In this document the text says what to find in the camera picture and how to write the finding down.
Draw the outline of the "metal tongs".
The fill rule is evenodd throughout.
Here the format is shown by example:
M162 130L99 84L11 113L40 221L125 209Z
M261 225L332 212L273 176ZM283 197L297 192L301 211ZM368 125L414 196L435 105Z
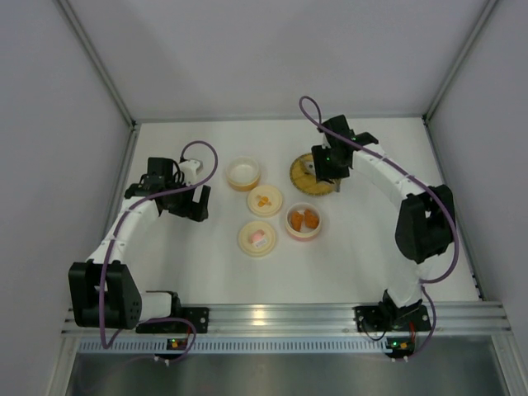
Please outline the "metal tongs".
M315 165L313 160L302 160L304 166L304 173L315 177L315 181L320 185L329 186L333 191L339 192L341 189L341 181L339 179L321 179L316 176Z

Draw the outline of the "fried food piece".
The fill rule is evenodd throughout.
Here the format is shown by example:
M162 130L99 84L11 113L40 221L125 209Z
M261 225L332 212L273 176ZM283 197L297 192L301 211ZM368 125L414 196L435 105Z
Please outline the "fried food piece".
M316 229L319 226L319 217L312 210L304 210L304 224L308 229Z
M299 211L294 211L290 216L290 227L295 231L299 232L302 228L304 221L304 214Z

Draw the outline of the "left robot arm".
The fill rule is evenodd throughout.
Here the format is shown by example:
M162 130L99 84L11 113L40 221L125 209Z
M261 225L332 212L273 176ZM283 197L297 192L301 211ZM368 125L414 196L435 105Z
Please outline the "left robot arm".
M68 283L75 323L82 328L133 329L159 318L179 318L177 292L143 291L134 279L129 259L147 231L167 212L202 222L208 217L210 187L194 200L200 160L149 158L147 172L125 191L119 214L99 247L85 262L75 262Z

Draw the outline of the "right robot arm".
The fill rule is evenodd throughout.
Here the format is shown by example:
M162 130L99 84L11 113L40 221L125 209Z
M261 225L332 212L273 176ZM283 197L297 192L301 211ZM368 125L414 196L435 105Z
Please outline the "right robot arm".
M451 189L446 185L428 186L405 171L383 150L376 137L368 132L356 134L344 115L314 124L323 134L323 143L311 148L316 178L330 182L358 173L396 209L394 239L381 250L387 295L399 309L419 304L421 287L429 282L421 264L454 248L448 269L431 279L435 284L450 275L459 259Z

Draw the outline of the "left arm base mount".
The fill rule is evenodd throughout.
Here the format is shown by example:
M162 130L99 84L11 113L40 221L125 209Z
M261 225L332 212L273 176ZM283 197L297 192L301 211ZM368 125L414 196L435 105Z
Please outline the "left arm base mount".
M205 334L208 332L210 309L205 306L183 306L169 318L150 319L136 327L139 334Z

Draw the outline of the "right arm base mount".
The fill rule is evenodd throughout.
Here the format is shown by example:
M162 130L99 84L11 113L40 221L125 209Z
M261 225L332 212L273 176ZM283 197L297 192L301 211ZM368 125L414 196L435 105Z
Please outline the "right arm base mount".
M377 304L358 305L353 310L360 332L405 332L411 330L411 324L417 332L431 330L429 313L421 296L413 303L399 307L385 290Z

